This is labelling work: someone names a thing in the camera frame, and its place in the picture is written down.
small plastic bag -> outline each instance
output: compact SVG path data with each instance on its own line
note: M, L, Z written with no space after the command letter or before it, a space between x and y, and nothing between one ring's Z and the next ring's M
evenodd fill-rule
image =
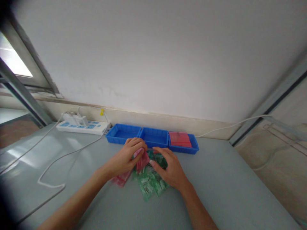
M154 188L150 183L151 176L149 174L142 174L139 176L138 184L141 188L141 192L145 201L148 201L151 195L154 193Z
M135 158L142 150L144 150L144 148L138 149L138 150L134 153L133 157ZM147 153L144 152L143 155L142 155L142 157L141 157L141 159L140 159L140 160L137 162L137 164L136 164L136 172L137 172L137 173L140 173L140 172L145 168L145 166L149 163L149 160L150 160L150 159L149 159Z
M167 168L167 161L166 161L166 159L162 156L161 153L152 154L150 159L151 159L151 160L154 160L155 162L157 162L158 165L160 165L161 168L163 168L163 169L166 169L166 168Z
M146 173L147 173L147 167L146 166L139 173L137 173L136 170L133 170L132 179L138 180L141 175L146 174Z
M132 170L130 170L126 173L123 173L119 176L113 177L111 179L111 181L122 188L122 187L124 187L125 183L127 182L128 178L130 177L131 173L132 173Z
M160 195L169 187L169 185L156 171L151 172L149 175L151 177L151 186L154 188L157 197L160 197Z

right hand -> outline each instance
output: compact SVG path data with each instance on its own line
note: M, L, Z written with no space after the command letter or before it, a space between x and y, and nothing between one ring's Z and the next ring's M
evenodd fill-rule
M168 148L162 149L159 147L153 147L153 149L155 152L161 153L162 156L164 156L168 166L166 170L164 170L157 162L150 160L149 163L151 166L166 183L177 189L179 192L182 192L190 182L185 176L177 156Z

left hand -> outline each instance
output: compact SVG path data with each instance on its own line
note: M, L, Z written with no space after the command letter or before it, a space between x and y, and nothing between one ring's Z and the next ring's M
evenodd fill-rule
M132 159L133 154L140 148L143 148L143 150L136 158ZM127 139L123 148L104 164L101 170L105 172L107 179L110 180L115 176L132 170L145 151L147 151L147 145L142 139L136 137Z

blue plastic bin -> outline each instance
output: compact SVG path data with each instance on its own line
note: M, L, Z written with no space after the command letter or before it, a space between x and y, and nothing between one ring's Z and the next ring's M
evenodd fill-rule
M141 127L123 124L115 124L107 133L106 138L109 143L125 144L128 138L138 137Z
M169 132L161 129L144 127L139 135L149 148L167 148L169 145Z
M193 134L188 134L188 136L190 138L192 148L170 145L170 138L169 138L169 149L172 150L173 152L196 154L197 151L199 150L197 140Z

power strip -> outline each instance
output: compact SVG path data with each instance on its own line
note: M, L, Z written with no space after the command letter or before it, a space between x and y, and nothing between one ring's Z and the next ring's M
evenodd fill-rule
M74 133L87 133L101 135L105 128L110 128L111 123L88 121L88 126L71 125L68 121L62 121L57 125L58 131L61 132L74 132Z

